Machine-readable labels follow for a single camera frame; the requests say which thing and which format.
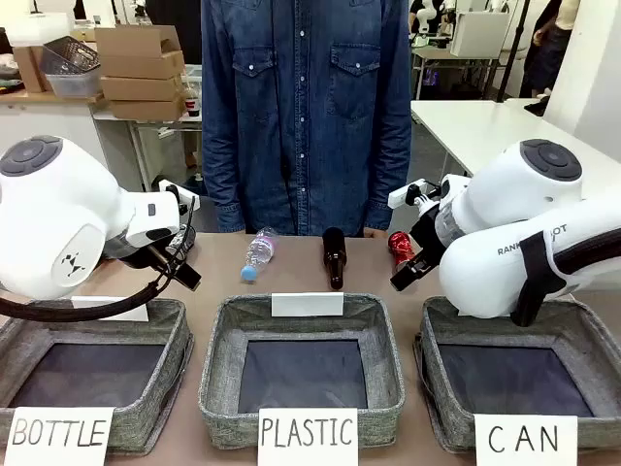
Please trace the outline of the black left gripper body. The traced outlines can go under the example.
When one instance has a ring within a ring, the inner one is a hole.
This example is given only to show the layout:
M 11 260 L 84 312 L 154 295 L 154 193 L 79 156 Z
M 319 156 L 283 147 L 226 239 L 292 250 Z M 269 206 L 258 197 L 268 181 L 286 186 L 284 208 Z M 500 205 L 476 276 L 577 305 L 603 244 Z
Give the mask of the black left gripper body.
M 168 263 L 176 265 L 186 261 L 195 244 L 195 228 L 181 226 L 177 233 L 169 228 L 158 228 L 146 233 L 147 244 L 137 248 L 125 239 L 109 240 L 101 253 L 101 260 L 120 260 L 134 269 L 152 268 L 164 271 Z

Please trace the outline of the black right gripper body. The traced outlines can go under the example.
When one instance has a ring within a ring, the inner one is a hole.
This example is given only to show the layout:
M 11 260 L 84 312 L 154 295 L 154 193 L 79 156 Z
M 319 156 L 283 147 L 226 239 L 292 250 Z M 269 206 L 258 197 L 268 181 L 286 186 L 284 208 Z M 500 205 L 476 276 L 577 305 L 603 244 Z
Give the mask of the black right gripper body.
M 415 255 L 417 260 L 423 260 L 428 266 L 438 266 L 446 246 L 441 242 L 436 232 L 436 217 L 439 208 L 432 207 L 412 226 L 410 236 L 420 247 Z

